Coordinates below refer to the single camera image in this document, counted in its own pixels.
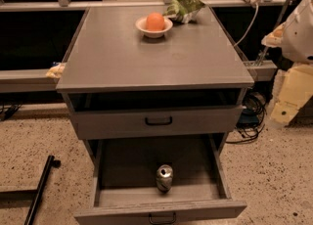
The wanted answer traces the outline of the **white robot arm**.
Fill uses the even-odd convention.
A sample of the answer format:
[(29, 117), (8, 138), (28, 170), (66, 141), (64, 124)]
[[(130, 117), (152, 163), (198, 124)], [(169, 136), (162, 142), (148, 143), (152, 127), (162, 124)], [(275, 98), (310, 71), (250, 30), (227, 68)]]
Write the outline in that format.
[(286, 126), (313, 96), (313, 0), (302, 0), (261, 43), (280, 48), (292, 62), (291, 68), (275, 75), (269, 104), (269, 121)]

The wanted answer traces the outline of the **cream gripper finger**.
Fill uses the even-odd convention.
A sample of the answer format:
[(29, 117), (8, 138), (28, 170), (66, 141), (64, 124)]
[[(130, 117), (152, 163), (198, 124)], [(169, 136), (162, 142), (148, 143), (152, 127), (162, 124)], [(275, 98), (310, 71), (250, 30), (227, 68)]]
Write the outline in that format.
[(261, 44), (270, 48), (281, 47), (284, 29), (285, 25), (283, 23), (278, 25), (272, 32), (263, 37)]

